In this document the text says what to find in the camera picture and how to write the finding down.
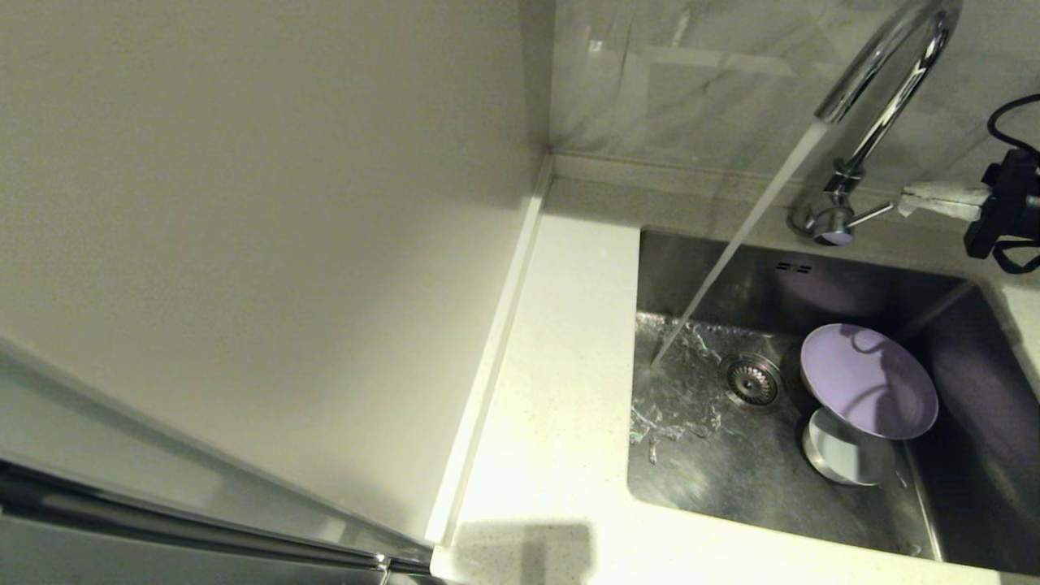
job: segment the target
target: faucet handle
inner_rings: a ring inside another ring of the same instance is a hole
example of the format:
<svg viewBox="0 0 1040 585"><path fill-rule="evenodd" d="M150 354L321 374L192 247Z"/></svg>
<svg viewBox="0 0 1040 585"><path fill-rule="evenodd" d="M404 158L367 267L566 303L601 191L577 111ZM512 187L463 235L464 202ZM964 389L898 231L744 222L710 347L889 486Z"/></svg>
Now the faucet handle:
<svg viewBox="0 0 1040 585"><path fill-rule="evenodd" d="M854 227L856 227L856 226L858 226L860 224L864 224L866 222L869 222L870 220L873 220L875 218L878 218L880 215L884 215L885 213L891 211L892 209L895 209L895 202L894 201L889 201L888 203L885 203L884 205L879 205L879 206L875 207L874 209L870 209L869 211L866 211L864 213L860 213L859 215L856 215L855 218L853 218L852 220L850 220L848 224L846 224L846 227L847 228L854 228Z"/></svg>

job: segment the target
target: wall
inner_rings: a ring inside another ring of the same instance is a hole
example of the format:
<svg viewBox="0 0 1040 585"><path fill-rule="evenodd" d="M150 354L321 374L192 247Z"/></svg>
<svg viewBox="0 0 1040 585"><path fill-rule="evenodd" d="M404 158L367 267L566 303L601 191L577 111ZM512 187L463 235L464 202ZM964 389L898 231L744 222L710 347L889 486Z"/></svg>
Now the wall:
<svg viewBox="0 0 1040 585"><path fill-rule="evenodd" d="M902 3L560 0L553 147L771 175L834 80ZM864 186L978 181L1003 158L1008 147L989 137L985 123L1005 102L1040 90L1033 50L1040 4L964 4L948 50L867 164ZM898 80L900 69L879 83ZM851 153L850 143L882 103L877 93L830 133L800 175L823 182L830 159ZM1002 128L1040 142L1040 106L1009 115Z"/></svg>
<svg viewBox="0 0 1040 585"><path fill-rule="evenodd" d="M5 3L0 334L421 537L545 149L551 16Z"/></svg>

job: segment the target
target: refrigerator door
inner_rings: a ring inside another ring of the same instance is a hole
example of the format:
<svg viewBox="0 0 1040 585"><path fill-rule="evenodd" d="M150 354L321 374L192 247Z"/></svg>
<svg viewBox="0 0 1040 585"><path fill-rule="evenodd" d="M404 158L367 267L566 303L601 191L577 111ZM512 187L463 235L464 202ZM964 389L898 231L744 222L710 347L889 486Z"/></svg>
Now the refrigerator door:
<svg viewBox="0 0 1040 585"><path fill-rule="evenodd" d="M433 551L229 459L0 340L0 463L230 528L428 564Z"/></svg>
<svg viewBox="0 0 1040 585"><path fill-rule="evenodd" d="M384 576L371 568L229 554L0 515L0 583L381 585Z"/></svg>

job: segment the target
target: stainless steel sink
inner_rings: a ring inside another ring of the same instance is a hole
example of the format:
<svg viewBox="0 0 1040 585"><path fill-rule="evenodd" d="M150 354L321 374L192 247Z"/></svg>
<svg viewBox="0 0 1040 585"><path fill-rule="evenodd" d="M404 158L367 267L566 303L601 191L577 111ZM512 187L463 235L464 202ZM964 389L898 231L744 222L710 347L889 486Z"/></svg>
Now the stainless steel sink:
<svg viewBox="0 0 1040 585"><path fill-rule="evenodd" d="M743 247L651 368L724 246L643 234L628 452L635 498L1040 575L1040 404L983 291L947 276ZM939 391L935 427L896 446L895 469L876 487L833 483L801 451L820 405L802 385L798 350L829 323L892 336Z"/></svg>

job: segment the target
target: black cable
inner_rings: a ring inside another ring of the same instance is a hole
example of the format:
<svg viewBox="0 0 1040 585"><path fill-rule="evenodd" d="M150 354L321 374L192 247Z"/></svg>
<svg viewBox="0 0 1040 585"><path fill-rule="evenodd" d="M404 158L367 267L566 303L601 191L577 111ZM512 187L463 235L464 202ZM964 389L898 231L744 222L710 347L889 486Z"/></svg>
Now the black cable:
<svg viewBox="0 0 1040 585"><path fill-rule="evenodd" d="M1029 240L1002 239L993 246L993 258L1000 264L1004 272L1008 274L1028 274L1040 269L1040 256L1033 258L1024 264L1019 264L1008 257L1008 250L1016 248L1040 248L1040 243Z"/></svg>
<svg viewBox="0 0 1040 585"><path fill-rule="evenodd" d="M1040 151L1038 151L1036 147L1024 141L1019 141L1018 138L1009 136L996 129L996 121L999 120L1002 116L1015 108L1035 102L1040 102L1040 94L1033 94L1032 96L1018 98L1017 100L1002 105L996 109L996 111L993 112L992 116L989 117L989 121L986 122L986 129L989 130L989 133L992 134L994 138L1007 143L1015 148L1020 148L1033 155L1033 158L1036 158L1037 161L1040 161Z"/></svg>

